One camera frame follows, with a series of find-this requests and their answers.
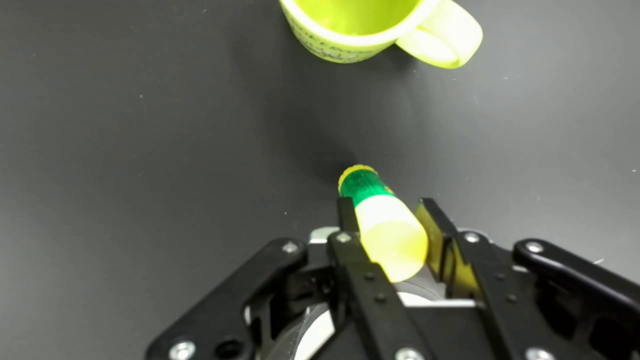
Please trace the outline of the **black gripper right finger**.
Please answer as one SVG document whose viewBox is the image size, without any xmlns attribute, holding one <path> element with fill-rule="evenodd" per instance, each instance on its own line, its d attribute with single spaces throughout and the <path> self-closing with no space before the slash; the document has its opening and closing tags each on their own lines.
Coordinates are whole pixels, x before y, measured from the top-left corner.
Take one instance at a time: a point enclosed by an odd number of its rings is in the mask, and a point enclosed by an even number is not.
<svg viewBox="0 0 640 360">
<path fill-rule="evenodd" d="M 448 299 L 475 303 L 496 358 L 554 360 L 548 327 L 533 317 L 510 252 L 475 230 L 457 230 L 432 198 L 421 200 L 416 216 L 429 238 L 429 271 Z"/>
</svg>

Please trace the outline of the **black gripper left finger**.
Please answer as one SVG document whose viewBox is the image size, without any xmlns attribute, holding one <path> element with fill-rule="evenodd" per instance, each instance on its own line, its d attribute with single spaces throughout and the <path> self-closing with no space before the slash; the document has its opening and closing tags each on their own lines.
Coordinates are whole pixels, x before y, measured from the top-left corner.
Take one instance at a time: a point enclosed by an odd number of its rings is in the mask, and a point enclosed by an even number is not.
<svg viewBox="0 0 640 360">
<path fill-rule="evenodd" d="M 340 301 L 369 360 L 434 360 L 383 271 L 368 259 L 350 198 L 338 198 L 338 233 L 327 241 Z"/>
</svg>

